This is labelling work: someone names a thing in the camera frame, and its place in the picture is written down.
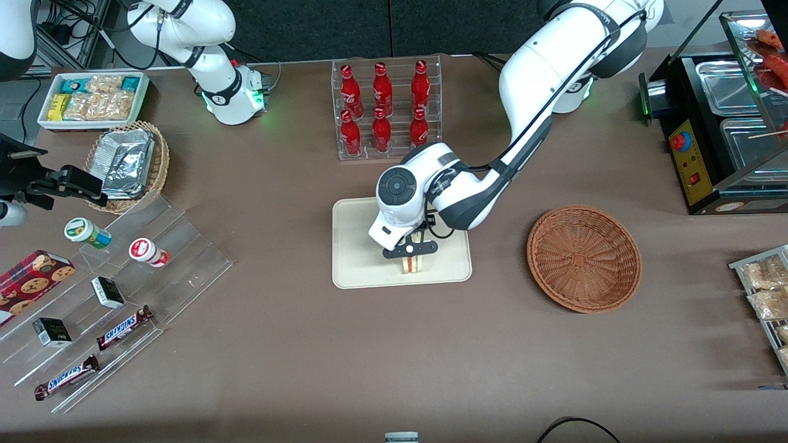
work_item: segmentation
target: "empty wicker basket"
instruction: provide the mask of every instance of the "empty wicker basket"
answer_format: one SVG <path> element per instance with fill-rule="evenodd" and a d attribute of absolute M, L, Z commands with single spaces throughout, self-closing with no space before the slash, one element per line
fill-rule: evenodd
<path fill-rule="evenodd" d="M 112 128 L 110 131 L 131 131 L 133 129 L 145 129 L 152 133 L 156 139 L 154 154 L 153 158 L 151 159 L 151 168 L 148 171 L 147 183 L 145 185 L 145 194 L 143 197 L 153 193 L 158 194 L 162 191 L 162 188 L 164 188 L 164 183 L 167 180 L 167 168 L 169 167 L 169 147 L 167 146 L 167 140 L 164 140 L 164 136 L 162 136 L 162 133 L 159 132 L 155 126 L 145 121 L 135 121 L 131 125 L 121 126 L 120 128 Z M 91 168 L 93 156 L 96 153 L 96 147 L 98 147 L 100 139 L 101 137 L 99 137 L 98 140 L 93 143 L 93 149 L 91 149 L 90 153 L 87 155 L 87 161 L 85 162 L 84 167 L 84 170 L 86 171 L 90 170 Z M 88 205 L 96 210 L 120 215 L 134 206 L 143 197 L 134 200 L 110 200 L 107 202 L 105 207 L 100 207 L 90 202 L 88 202 Z"/>
<path fill-rule="evenodd" d="M 641 256 L 630 233 L 592 207 L 547 212 L 531 229 L 526 255 L 542 290 L 578 312 L 618 309 L 641 280 Z"/>

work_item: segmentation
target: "red button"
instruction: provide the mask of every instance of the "red button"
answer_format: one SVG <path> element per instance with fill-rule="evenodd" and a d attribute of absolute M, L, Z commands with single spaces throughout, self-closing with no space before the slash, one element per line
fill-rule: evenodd
<path fill-rule="evenodd" d="M 678 134 L 671 139 L 671 147 L 677 151 L 682 149 L 686 143 L 687 139 L 681 134 Z"/>

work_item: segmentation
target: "coca-cola bottle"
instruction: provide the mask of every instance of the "coca-cola bottle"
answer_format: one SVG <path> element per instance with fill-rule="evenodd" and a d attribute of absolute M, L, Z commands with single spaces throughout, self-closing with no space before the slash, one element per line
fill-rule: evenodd
<path fill-rule="evenodd" d="M 340 132 L 342 133 L 342 142 L 345 145 L 345 150 L 351 157 L 358 157 L 361 155 L 361 132 L 359 131 L 359 126 L 353 121 L 350 110 L 342 110 L 340 116 L 342 117 Z"/>
<path fill-rule="evenodd" d="M 425 114 L 429 109 L 429 77 L 427 62 L 423 60 L 416 62 L 416 75 L 411 81 L 411 110 L 415 114 L 418 108 L 422 108 Z"/>
<path fill-rule="evenodd" d="M 372 133 L 375 136 L 375 149 L 378 152 L 388 152 L 392 140 L 392 125 L 386 118 L 386 111 L 381 107 L 375 108 L 375 121 L 372 123 Z"/>
<path fill-rule="evenodd" d="M 427 132 L 429 132 L 429 125 L 424 120 L 424 109 L 418 108 L 413 114 L 414 119 L 411 122 L 411 148 L 419 147 L 427 143 Z"/>
<path fill-rule="evenodd" d="M 358 120 L 364 115 L 359 82 L 353 78 L 353 69 L 351 69 L 350 65 L 342 65 L 340 71 L 342 72 L 342 101 L 345 107 L 353 114 L 353 120 Z"/>
<path fill-rule="evenodd" d="M 375 106 L 383 108 L 383 111 L 386 112 L 386 117 L 394 114 L 392 81 L 386 75 L 385 63 L 375 63 L 375 81 L 372 82 L 372 91 L 375 93 Z"/>

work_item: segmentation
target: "sausage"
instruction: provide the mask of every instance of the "sausage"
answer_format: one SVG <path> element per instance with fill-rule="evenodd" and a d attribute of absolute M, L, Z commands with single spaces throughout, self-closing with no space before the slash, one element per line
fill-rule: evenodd
<path fill-rule="evenodd" d="M 758 29 L 755 31 L 755 36 L 758 38 L 759 41 L 766 43 L 771 47 L 775 47 L 777 49 L 782 49 L 782 42 L 780 38 L 774 32 L 767 31 L 765 29 Z"/>
<path fill-rule="evenodd" d="M 783 88 L 788 87 L 788 61 L 785 58 L 767 55 L 764 57 L 764 67 L 771 69 L 780 78 Z"/>

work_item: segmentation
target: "aluminum foil package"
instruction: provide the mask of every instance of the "aluminum foil package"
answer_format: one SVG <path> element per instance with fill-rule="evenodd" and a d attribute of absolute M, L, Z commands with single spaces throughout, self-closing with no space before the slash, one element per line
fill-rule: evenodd
<path fill-rule="evenodd" d="M 155 139 L 144 129 L 105 134 L 98 142 L 88 172 L 104 180 L 110 199 L 138 199 L 145 193 Z"/>

